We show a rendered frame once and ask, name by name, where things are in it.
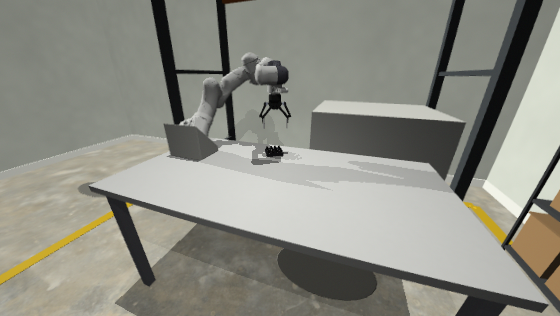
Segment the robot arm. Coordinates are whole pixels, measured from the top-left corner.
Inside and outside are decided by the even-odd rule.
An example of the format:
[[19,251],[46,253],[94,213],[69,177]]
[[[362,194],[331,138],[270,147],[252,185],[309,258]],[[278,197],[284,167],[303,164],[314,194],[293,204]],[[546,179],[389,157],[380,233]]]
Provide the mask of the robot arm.
[[255,54],[248,53],[242,58],[244,67],[239,67],[224,76],[220,85],[215,78],[205,79],[198,112],[190,118],[192,120],[184,120],[180,125],[196,126],[208,137],[217,108],[222,108],[232,91],[246,80],[251,80],[250,83],[254,85],[268,85],[270,94],[288,93],[288,89],[282,87],[289,79],[288,70],[280,61],[272,60],[268,57],[259,60]]

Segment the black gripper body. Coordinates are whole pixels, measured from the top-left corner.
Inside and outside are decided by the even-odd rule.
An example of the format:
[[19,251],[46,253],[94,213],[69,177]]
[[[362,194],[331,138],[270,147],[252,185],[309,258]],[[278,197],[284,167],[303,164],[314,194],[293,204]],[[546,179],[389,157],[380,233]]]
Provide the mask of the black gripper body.
[[274,104],[274,106],[271,109],[276,109],[278,110],[279,108],[276,106],[276,104],[278,104],[279,106],[282,105],[281,103],[281,94],[280,95],[269,95],[269,103],[268,105],[271,107],[271,105]]

